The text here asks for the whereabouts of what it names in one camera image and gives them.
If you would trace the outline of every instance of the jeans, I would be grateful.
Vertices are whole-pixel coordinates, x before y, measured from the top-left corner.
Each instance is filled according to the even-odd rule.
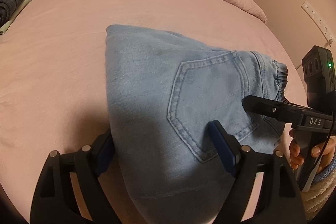
[[[284,123],[246,113],[241,100],[285,101],[286,66],[168,31],[106,31],[110,126],[128,194],[149,224],[207,223],[234,182],[204,133],[207,122],[273,153]]]

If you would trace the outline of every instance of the screw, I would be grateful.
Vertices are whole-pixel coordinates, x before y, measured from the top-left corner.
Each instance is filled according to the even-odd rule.
[[[82,147],[82,151],[84,151],[84,152],[90,151],[90,149],[91,149],[91,146],[90,146],[90,145],[84,145],[84,146]]]
[[[57,150],[53,150],[50,152],[49,156],[52,157],[52,158],[55,158],[57,156]]]
[[[251,147],[249,147],[248,145],[242,145],[241,150],[247,153],[251,151]]]
[[[280,150],[275,151],[275,155],[277,155],[279,158],[282,158],[284,156],[283,152]]]

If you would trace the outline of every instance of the pocket stitching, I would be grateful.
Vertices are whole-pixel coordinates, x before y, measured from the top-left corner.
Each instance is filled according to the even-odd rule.
[[[192,61],[184,61],[181,62],[179,65],[179,68],[177,70],[174,83],[172,86],[172,92],[169,99],[168,109],[167,109],[167,119],[171,126],[173,127],[174,131],[177,133],[177,135],[180,137],[180,139],[186,144],[186,146],[190,149],[190,151],[193,153],[193,155],[200,161],[200,162],[207,162],[208,160],[214,158],[217,156],[217,152],[215,148],[212,148],[210,150],[204,151],[202,148],[199,147],[198,143],[193,139],[193,137],[190,135],[188,130],[185,128],[183,123],[179,120],[177,117],[177,109],[179,106],[179,99],[180,94],[182,91],[182,86],[184,82],[185,75],[187,71],[191,69],[198,69],[198,68],[205,68],[211,65],[215,64],[222,64],[229,60],[229,57],[233,56],[233,64],[236,68],[236,70],[239,73],[240,81],[242,83],[243,87],[243,95],[246,95],[246,92],[248,92],[249,85],[246,83],[248,82],[248,79],[244,81],[244,76],[241,68],[238,66],[236,58],[238,57],[239,62],[243,65],[243,70],[245,72],[245,75],[247,76],[247,72],[244,66],[243,61],[239,58],[236,51],[226,52],[224,54],[213,56],[210,58],[206,58],[203,60],[192,60]],[[249,134],[245,135],[246,131],[250,131],[252,133],[255,128],[257,127],[256,122],[252,121],[248,126],[243,128],[240,132],[238,132],[235,136],[238,139],[238,141],[243,140],[246,138]]]

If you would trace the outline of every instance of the back pocket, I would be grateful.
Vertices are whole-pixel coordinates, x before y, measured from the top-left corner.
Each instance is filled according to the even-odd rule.
[[[248,94],[245,65],[236,51],[182,62],[174,79],[167,119],[194,156],[206,162],[217,155],[204,133],[209,121],[219,120],[238,141],[257,127],[242,106]]]

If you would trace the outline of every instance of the black cable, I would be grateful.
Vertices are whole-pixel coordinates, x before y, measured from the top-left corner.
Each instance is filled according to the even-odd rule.
[[[326,147],[327,147],[327,144],[328,144],[328,142],[329,142],[329,140],[330,140],[330,137],[331,137],[331,135],[332,135],[332,133],[333,133],[333,131],[334,131],[335,121],[336,121],[336,110],[333,111],[333,123],[332,123],[332,125],[331,125],[331,129],[330,129],[330,131],[329,131],[327,140],[325,141],[324,146],[323,146],[323,148],[322,148],[322,151],[320,152],[320,155],[319,155],[319,157],[317,158],[317,161],[315,162],[314,167],[312,168],[312,170],[310,171],[310,173],[315,169],[316,165],[319,163],[319,161],[320,161],[320,159],[321,159],[321,157],[322,157],[322,155],[323,155],[323,152],[324,152],[324,150],[325,150]]]

